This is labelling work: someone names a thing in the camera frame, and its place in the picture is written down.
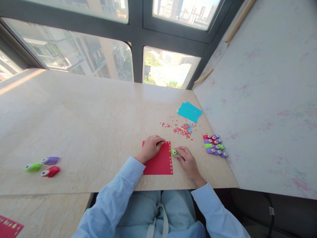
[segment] table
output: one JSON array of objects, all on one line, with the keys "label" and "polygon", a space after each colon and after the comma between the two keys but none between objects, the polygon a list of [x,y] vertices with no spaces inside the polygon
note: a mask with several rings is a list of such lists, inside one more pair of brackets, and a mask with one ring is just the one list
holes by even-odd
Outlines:
[{"label": "table", "polygon": [[0,214],[24,228],[18,237],[71,237],[89,193],[0,196]]},{"label": "table", "polygon": [[[189,139],[174,133],[188,123],[176,112],[186,101],[200,108],[189,90],[23,71],[0,84],[0,195],[98,192],[152,134],[187,146],[213,188],[238,187],[226,160],[203,147],[201,135],[212,134],[204,114]],[[49,166],[24,173],[27,164],[47,156],[61,157],[55,177],[41,177]],[[173,175],[142,176],[135,190],[194,188],[179,162],[172,164]]]}]

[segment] person's right hand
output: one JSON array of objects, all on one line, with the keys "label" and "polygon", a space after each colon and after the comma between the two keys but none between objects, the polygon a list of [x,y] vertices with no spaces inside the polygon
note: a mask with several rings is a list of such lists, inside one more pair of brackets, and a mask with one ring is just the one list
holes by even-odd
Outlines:
[{"label": "person's right hand", "polygon": [[174,158],[179,161],[183,170],[195,184],[196,188],[204,186],[207,181],[200,175],[196,160],[189,149],[186,146],[179,146],[174,147],[174,150],[178,152],[178,155],[174,155]]}]

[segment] blue paper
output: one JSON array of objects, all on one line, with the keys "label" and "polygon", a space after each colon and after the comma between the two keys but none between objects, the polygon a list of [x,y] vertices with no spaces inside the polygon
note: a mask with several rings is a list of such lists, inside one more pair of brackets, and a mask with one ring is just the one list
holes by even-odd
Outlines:
[{"label": "blue paper", "polygon": [[197,123],[198,118],[202,114],[202,110],[199,110],[197,107],[189,102],[183,102],[182,106],[178,109],[177,114],[187,118],[194,123]]}]

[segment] cable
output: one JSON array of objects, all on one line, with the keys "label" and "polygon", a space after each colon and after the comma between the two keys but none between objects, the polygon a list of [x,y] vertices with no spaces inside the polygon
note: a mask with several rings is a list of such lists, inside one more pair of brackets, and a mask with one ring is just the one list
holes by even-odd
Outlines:
[{"label": "cable", "polygon": [[273,225],[274,225],[274,217],[275,217],[274,208],[273,208],[273,204],[272,204],[270,195],[268,193],[265,193],[265,192],[263,192],[263,195],[268,200],[268,202],[270,203],[269,209],[270,209],[270,215],[271,215],[272,218],[271,218],[271,225],[270,225],[267,237],[271,238],[271,233],[272,233]]}]

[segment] red paper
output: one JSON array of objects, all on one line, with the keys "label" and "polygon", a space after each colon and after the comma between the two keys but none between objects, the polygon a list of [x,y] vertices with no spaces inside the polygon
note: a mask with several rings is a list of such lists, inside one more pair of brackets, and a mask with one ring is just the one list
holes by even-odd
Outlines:
[{"label": "red paper", "polygon": [[172,175],[172,155],[171,155],[171,142],[166,141],[156,156],[151,158],[145,164],[146,166],[143,175]]},{"label": "red paper", "polygon": [[24,225],[0,215],[0,237],[15,238]]}]

